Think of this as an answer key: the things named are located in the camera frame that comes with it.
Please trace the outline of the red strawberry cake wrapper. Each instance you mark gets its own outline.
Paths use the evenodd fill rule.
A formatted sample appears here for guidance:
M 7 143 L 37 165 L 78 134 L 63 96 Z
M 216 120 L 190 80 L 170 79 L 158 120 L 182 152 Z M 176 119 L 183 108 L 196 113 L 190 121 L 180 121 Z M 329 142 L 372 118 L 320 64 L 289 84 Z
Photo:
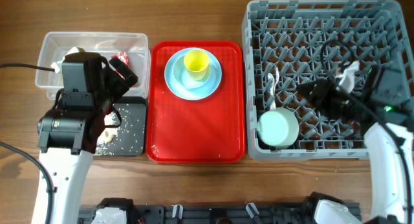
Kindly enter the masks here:
M 129 58 L 125 51 L 121 51 L 113 56 L 109 60 L 109 64 L 113 67 L 114 71 L 125 80 L 124 73 L 126 69 L 129 69 Z

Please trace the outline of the white plastic fork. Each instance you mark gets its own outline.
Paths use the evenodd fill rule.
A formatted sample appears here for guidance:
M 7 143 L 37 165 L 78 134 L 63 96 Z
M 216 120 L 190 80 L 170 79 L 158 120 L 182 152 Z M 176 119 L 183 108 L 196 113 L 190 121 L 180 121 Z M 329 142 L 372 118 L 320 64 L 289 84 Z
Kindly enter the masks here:
M 269 110 L 276 109 L 276 101 L 275 101 L 275 94 L 276 94 L 276 87 L 278 86 L 279 82 L 279 73 L 277 72 L 275 75 L 268 73 L 268 81 L 270 82 L 272 88 L 270 90 L 270 104 L 268 106 Z

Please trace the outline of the green bowl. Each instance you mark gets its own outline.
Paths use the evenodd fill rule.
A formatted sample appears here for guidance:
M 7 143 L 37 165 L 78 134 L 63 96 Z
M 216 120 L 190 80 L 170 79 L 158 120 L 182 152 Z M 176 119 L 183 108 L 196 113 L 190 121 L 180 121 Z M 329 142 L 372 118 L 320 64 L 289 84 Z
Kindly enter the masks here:
M 268 146 L 288 148 L 298 138 L 299 123 L 293 112 L 276 108 L 261 115 L 257 122 L 257 134 Z

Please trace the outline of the white napkin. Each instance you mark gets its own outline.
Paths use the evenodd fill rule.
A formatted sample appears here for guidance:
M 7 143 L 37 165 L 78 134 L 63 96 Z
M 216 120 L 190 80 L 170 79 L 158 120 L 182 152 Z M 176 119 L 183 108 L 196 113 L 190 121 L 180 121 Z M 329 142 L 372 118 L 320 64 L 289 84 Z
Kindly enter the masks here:
M 53 62 L 51 64 L 51 67 L 54 69 L 54 72 L 56 74 L 61 73 L 62 70 L 62 64 L 65 61 L 66 57 L 70 54 L 74 54 L 74 53 L 78 53 L 78 52 L 84 52 L 85 50 L 83 48 L 80 47 L 73 47 L 69 52 L 66 53 L 66 55 L 64 55 L 64 57 L 62 58 L 62 60 L 58 61 L 58 62 Z

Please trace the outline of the white plastic spoon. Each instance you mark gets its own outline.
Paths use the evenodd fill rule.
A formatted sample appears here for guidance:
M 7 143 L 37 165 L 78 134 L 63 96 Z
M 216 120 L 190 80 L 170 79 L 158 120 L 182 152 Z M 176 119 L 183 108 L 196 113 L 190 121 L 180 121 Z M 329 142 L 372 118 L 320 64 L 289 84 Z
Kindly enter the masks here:
M 335 73 L 335 78 L 338 80 L 337 90 L 343 89 L 343 91 L 349 94 L 355 87 L 355 76 L 360 70 L 360 62 L 354 61 L 348 67 L 342 69 L 338 67 Z

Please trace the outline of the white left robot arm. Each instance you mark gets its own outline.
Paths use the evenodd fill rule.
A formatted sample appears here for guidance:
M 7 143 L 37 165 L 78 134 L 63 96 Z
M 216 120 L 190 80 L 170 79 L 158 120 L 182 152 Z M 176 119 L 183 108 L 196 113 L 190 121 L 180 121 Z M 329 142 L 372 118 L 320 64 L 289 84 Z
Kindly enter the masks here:
M 95 52 L 77 52 L 62 63 L 63 89 L 38 122 L 39 177 L 33 223 L 76 223 L 86 175 L 104 118 L 136 83 Z

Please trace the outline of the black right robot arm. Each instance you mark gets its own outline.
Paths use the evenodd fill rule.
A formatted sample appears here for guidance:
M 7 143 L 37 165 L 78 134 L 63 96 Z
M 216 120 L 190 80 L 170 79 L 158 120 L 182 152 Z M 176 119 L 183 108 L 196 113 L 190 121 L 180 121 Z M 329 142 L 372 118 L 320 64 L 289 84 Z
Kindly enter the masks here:
M 394 83 L 366 81 L 359 96 L 352 86 L 317 80 L 297 92 L 329 119 L 360 123 L 369 152 L 375 219 L 413 222 L 413 113 L 393 104 Z

